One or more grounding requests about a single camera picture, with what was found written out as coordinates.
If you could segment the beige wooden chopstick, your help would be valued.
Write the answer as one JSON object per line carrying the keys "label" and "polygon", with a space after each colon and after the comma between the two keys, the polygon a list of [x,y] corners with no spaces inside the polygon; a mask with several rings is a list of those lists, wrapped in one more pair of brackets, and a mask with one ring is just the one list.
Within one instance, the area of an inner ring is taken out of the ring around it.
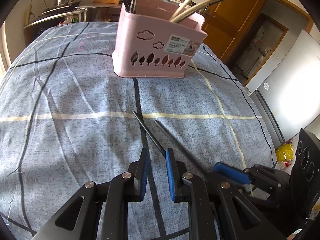
{"label": "beige wooden chopstick", "polygon": [[173,13],[173,15],[171,16],[171,18],[169,19],[169,21],[171,22],[176,16],[179,15],[179,13],[185,8],[185,6],[191,2],[192,0],[185,0],[181,6],[179,6],[179,8]]}

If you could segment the metal kitchen shelf table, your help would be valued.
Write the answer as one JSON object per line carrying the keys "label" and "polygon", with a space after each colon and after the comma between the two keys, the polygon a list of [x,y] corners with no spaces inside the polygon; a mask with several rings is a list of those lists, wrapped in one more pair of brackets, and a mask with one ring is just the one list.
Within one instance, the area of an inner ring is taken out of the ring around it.
{"label": "metal kitchen shelf table", "polygon": [[74,7],[73,10],[61,11],[58,14],[45,16],[23,27],[25,42],[26,44],[30,44],[45,30],[57,25],[80,22],[118,22],[120,10],[120,4],[93,3]]}

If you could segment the blue plaid tablecloth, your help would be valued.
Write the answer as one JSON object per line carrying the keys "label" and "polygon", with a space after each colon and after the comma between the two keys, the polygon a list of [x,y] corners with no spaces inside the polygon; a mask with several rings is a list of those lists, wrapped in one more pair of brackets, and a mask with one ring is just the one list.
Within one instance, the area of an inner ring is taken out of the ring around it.
{"label": "blue plaid tablecloth", "polygon": [[1,216],[31,239],[87,181],[125,172],[150,151],[146,195],[128,208],[129,239],[188,239],[188,207],[170,199],[164,157],[140,128],[140,114],[164,148],[161,123],[193,156],[198,175],[217,162],[272,165],[271,137],[241,83],[206,46],[182,79],[125,79],[113,71],[116,23],[50,28],[1,81]]}

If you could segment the white board panel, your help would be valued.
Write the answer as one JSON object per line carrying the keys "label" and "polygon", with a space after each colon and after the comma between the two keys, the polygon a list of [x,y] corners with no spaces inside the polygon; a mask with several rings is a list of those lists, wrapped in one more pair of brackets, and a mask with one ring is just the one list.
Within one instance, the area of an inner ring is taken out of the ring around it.
{"label": "white board panel", "polygon": [[273,72],[250,95],[274,147],[319,116],[319,43],[301,31]]}

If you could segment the pink plastic utensil basket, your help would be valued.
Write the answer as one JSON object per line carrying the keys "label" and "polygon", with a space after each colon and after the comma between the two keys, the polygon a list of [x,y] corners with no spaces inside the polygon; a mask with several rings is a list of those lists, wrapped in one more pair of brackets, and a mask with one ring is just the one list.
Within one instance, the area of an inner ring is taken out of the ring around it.
{"label": "pink plastic utensil basket", "polygon": [[134,13],[121,8],[113,69],[119,77],[183,78],[184,70],[207,37],[204,17],[194,13],[170,22],[177,6],[161,0],[137,0]]}

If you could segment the wooden door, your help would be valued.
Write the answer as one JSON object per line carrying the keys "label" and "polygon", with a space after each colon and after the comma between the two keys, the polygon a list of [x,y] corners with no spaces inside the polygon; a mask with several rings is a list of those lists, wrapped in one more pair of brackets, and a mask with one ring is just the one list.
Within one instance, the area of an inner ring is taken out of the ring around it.
{"label": "wooden door", "polygon": [[230,60],[266,0],[225,0],[211,5],[204,12],[202,30],[213,53],[226,63]]}

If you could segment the black induction cooker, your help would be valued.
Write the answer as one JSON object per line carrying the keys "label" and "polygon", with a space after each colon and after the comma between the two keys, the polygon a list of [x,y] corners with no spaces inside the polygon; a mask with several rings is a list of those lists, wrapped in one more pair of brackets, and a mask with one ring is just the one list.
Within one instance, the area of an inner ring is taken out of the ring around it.
{"label": "black induction cooker", "polygon": [[46,9],[42,14],[54,15],[54,14],[59,14],[63,12],[69,12],[74,10],[79,4],[80,4],[80,1],[53,6],[49,9]]}

